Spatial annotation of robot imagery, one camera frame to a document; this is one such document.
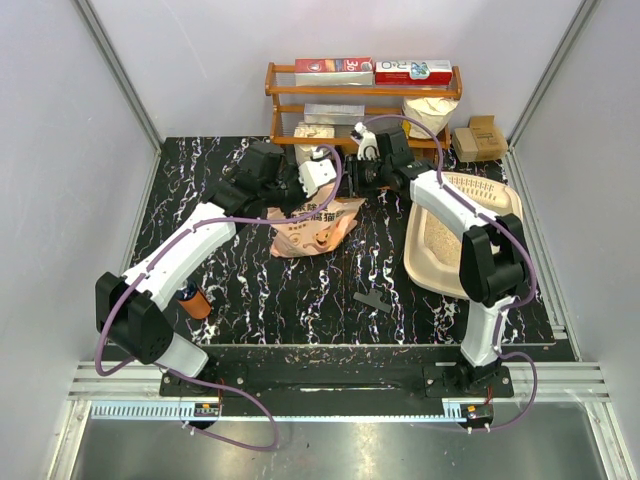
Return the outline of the black bag clip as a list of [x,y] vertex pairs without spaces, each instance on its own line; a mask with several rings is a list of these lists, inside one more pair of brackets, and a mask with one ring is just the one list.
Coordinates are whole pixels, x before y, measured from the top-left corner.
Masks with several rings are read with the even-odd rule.
[[353,299],[386,314],[389,314],[392,310],[391,305],[382,301],[382,293],[376,289],[370,289],[366,294],[355,292],[353,295]]

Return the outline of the pink cat litter bag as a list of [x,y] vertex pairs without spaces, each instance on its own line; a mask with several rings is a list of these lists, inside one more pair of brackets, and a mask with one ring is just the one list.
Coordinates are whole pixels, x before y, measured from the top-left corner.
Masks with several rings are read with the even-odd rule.
[[295,224],[273,225],[276,235],[270,247],[274,257],[316,256],[335,250],[357,226],[362,198],[336,198],[312,218]]

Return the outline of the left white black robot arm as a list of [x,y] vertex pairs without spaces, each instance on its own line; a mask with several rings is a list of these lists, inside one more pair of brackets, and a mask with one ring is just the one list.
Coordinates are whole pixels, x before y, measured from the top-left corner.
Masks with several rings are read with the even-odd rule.
[[325,160],[297,164],[274,144],[252,144],[152,254],[121,275],[107,272],[97,280],[96,371],[109,375],[101,359],[105,344],[113,342],[131,360],[179,372],[193,394],[211,392],[217,373],[207,365],[208,355],[169,324],[164,312],[170,300],[178,291],[189,298],[198,295],[198,289],[187,286],[190,275],[243,225],[264,223],[270,208],[292,213],[334,177],[332,164]]

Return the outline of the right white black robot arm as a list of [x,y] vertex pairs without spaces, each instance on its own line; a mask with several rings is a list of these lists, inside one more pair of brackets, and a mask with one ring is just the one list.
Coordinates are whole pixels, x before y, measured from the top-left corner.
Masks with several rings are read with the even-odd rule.
[[440,166],[417,159],[399,126],[374,133],[359,122],[351,138],[358,146],[347,161],[354,192],[388,187],[433,214],[461,243],[458,278],[469,299],[468,320],[461,357],[446,368],[443,383],[476,396],[498,377],[505,318],[534,283],[522,222],[483,207],[447,180]]

